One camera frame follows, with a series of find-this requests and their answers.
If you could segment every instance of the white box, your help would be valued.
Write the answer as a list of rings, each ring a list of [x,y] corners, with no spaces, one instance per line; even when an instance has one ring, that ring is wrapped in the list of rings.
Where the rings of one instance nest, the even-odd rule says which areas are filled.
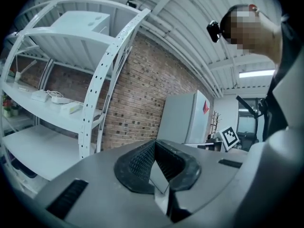
[[[32,93],[31,98],[36,101],[46,102],[47,98],[49,98],[49,95],[43,90],[37,90]]]
[[[67,11],[51,27],[74,28],[109,35],[110,15],[90,11]]]

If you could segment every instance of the white wall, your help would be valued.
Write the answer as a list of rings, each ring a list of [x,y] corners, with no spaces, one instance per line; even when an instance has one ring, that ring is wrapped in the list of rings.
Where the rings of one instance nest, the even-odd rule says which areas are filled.
[[[237,131],[238,101],[236,97],[237,95],[225,95],[223,98],[214,99],[214,111],[221,115],[217,130],[232,126],[233,130]]]

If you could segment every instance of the white metal shelf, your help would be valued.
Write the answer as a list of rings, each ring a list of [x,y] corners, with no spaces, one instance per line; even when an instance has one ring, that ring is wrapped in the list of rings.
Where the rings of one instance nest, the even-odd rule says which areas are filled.
[[[56,27],[32,28],[26,37],[56,62],[93,72],[108,46],[116,41],[114,37],[93,31]]]
[[[92,12],[97,12],[110,15],[109,37],[104,35],[95,36],[93,32],[81,34],[78,30],[75,30],[73,25],[68,28],[65,25],[51,28],[57,19],[61,16],[67,16],[66,13],[68,11],[91,12],[91,14]],[[139,11],[109,0],[50,0],[43,5],[34,6],[23,11],[14,22],[15,27],[20,31],[6,37],[5,45],[10,49],[10,52],[1,77],[2,90],[19,105],[36,116],[35,125],[37,124],[37,126],[35,127],[45,129],[45,127],[39,125],[38,121],[43,119],[55,126],[77,133],[78,159],[92,154],[90,148],[92,146],[92,129],[98,127],[97,146],[95,148],[97,152],[100,152],[105,117],[114,86],[131,51],[132,42],[140,23],[149,13],[148,9]],[[41,77],[39,89],[45,89],[54,64],[93,74],[83,109],[69,116],[62,116],[59,114],[60,107],[58,105],[50,101],[41,103],[31,99],[31,92],[36,89],[19,83],[22,88],[26,88],[28,91],[19,90],[18,84],[15,84],[13,80],[7,80],[10,66],[16,55],[48,62]],[[106,79],[110,80],[110,86],[101,112],[96,110],[96,106],[101,88]],[[100,113],[102,114],[99,119],[95,120],[95,117]],[[16,136],[16,134],[21,133],[26,132],[23,130],[13,135]],[[45,149],[44,140],[39,140],[38,142],[43,146],[42,149]],[[57,148],[58,146],[56,148],[58,154],[60,154],[61,147],[64,152],[66,146],[62,145],[62,142],[58,143],[60,148]],[[56,145],[58,143],[48,143],[49,151],[52,151],[53,144]],[[31,148],[28,143],[24,145],[27,148]],[[35,166],[28,160],[24,160],[26,162],[24,163],[22,158],[18,159],[32,171],[36,172],[35,168],[38,169],[38,164]]]
[[[24,127],[30,126],[31,124],[33,124],[33,120],[24,114],[12,117],[2,116],[2,129],[5,133],[14,129],[20,131]]]
[[[34,178],[29,178],[22,171],[11,169],[8,163],[5,163],[4,168],[12,175],[12,177],[21,185],[21,190],[24,191],[31,198],[34,198],[39,191],[48,184],[48,180],[36,176]]]
[[[23,82],[14,82],[14,78],[8,77],[7,82],[2,82],[2,90],[12,98],[17,104],[31,112],[42,120],[68,131],[78,133],[81,127],[81,110],[72,114],[60,114],[61,104],[52,103],[51,98],[46,102],[31,99],[32,92],[37,89]],[[95,116],[101,114],[101,110],[95,110]]]
[[[22,164],[49,181],[79,162],[77,139],[42,125],[10,134],[2,140]]]

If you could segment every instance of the black vent slot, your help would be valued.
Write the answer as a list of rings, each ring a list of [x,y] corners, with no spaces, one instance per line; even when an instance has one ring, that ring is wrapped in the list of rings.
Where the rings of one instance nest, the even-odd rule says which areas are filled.
[[[139,179],[149,182],[151,168],[155,160],[155,148],[153,142],[148,142],[147,147],[134,156],[129,164],[130,171]]]
[[[185,161],[174,152],[155,143],[155,159],[167,181],[171,181],[185,168]]]
[[[222,165],[231,166],[231,167],[234,167],[234,168],[241,168],[241,166],[242,166],[241,162],[230,161],[230,160],[226,160],[226,159],[221,159],[218,162]]]
[[[74,180],[47,208],[47,211],[60,219],[64,219],[71,210],[88,183]]]

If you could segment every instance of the ceiling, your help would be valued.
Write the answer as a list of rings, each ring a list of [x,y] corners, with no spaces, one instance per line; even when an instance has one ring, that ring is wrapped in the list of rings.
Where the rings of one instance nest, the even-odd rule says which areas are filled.
[[[128,0],[115,0],[126,3]],[[261,95],[267,92],[270,76],[239,78],[239,72],[274,69],[264,56],[245,54],[224,39],[213,43],[206,26],[220,22],[227,10],[239,3],[254,3],[279,24],[281,8],[276,0],[131,0],[137,9],[152,12],[141,32],[180,59],[215,96]]]

